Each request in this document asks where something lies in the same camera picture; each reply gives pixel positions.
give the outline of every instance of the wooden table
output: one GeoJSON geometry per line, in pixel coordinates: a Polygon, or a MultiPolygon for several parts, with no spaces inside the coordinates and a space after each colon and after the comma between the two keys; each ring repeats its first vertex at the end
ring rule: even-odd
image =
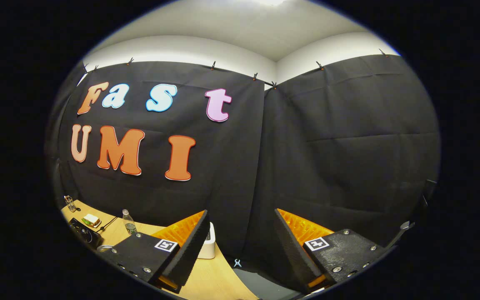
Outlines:
{"type": "MultiPolygon", "coordinates": [[[[81,219],[88,213],[91,213],[101,220],[101,224],[97,228],[92,228],[97,231],[101,226],[107,224],[114,218],[114,216],[98,211],[79,200],[75,200],[74,202],[75,206],[79,207],[81,211],[72,213],[68,207],[64,207],[61,210],[67,222],[72,218],[76,218],[79,222],[82,222],[81,219]]],[[[139,232],[148,235],[163,228],[161,226],[139,222],[135,222],[135,224],[139,232]]],[[[114,220],[104,231],[101,231],[100,234],[101,237],[104,238],[103,245],[116,245],[129,237],[123,225],[121,211],[118,219],[114,220]]],[[[211,260],[199,258],[196,260],[194,269],[192,273],[190,273],[186,285],[183,286],[181,292],[176,295],[188,300],[257,300],[258,297],[240,281],[227,263],[218,244],[216,244],[215,254],[215,258],[211,260]]]]}

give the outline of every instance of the water bottle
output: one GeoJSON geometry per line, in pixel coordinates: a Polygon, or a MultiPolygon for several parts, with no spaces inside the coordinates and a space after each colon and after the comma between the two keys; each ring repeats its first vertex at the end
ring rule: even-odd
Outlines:
{"type": "Polygon", "coordinates": [[[125,225],[125,229],[127,229],[128,234],[135,234],[137,233],[137,226],[135,225],[135,221],[129,215],[129,211],[127,209],[122,210],[123,213],[123,224],[125,225]]]}
{"type": "Polygon", "coordinates": [[[66,205],[68,205],[68,209],[69,209],[71,212],[75,212],[76,207],[75,207],[75,204],[73,203],[72,197],[70,197],[70,196],[64,196],[64,199],[66,200],[66,205]]]}

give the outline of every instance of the pink letter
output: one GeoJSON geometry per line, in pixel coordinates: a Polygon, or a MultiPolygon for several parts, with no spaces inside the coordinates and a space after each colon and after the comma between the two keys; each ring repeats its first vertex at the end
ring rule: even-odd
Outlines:
{"type": "Polygon", "coordinates": [[[205,97],[208,97],[207,116],[212,121],[223,122],[229,118],[228,113],[221,112],[224,102],[231,103],[231,97],[225,95],[224,89],[207,91],[205,97]]]}

